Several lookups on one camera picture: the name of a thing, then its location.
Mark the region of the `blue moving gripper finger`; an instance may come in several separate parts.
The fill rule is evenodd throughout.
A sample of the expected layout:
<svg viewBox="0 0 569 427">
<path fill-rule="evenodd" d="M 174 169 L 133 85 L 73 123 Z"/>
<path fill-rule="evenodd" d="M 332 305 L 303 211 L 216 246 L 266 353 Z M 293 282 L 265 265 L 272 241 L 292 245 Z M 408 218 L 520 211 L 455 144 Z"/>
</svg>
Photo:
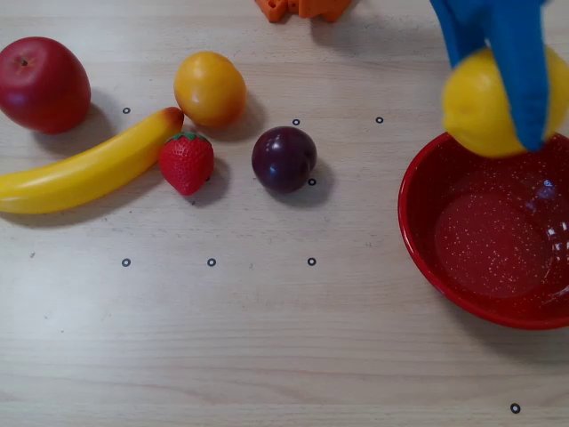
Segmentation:
<svg viewBox="0 0 569 427">
<path fill-rule="evenodd" d="M 486 35 L 509 97 L 520 143 L 537 151 L 544 141 L 549 78 L 540 1 L 491 1 Z"/>
</svg>

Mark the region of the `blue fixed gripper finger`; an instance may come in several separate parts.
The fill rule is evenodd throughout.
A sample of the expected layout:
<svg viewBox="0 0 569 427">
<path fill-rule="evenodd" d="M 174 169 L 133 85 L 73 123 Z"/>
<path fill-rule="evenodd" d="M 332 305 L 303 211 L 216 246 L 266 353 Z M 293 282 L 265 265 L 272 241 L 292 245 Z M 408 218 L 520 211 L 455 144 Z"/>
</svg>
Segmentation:
<svg viewBox="0 0 569 427">
<path fill-rule="evenodd" d="M 482 22 L 488 12 L 484 0 L 431 0 L 443 33 L 452 68 L 486 46 Z"/>
</svg>

